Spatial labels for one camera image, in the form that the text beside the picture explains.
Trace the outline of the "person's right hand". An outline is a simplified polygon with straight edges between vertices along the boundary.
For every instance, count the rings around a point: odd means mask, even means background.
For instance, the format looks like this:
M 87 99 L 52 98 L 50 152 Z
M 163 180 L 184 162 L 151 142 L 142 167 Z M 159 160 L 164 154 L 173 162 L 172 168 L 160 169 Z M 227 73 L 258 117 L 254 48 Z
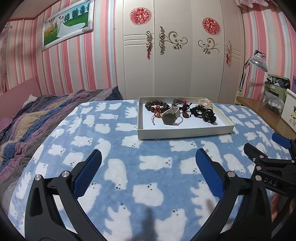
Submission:
M 271 203 L 272 229 L 276 230 L 282 223 L 285 223 L 287 214 L 295 210 L 295 198 L 288 198 L 273 192 Z

